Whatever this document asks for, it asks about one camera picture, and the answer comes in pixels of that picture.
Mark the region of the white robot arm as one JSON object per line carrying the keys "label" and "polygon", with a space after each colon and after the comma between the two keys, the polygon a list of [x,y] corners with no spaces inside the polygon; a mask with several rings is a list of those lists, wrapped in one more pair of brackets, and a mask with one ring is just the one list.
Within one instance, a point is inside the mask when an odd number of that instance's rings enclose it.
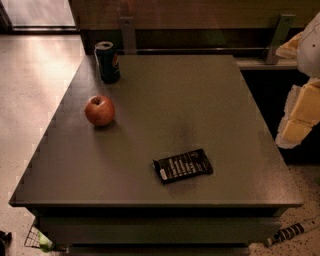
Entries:
{"label": "white robot arm", "polygon": [[291,87],[277,130],[276,145],[292,149],[320,122],[320,13],[302,32],[281,45],[276,55],[296,59],[298,71],[309,77],[302,87]]}

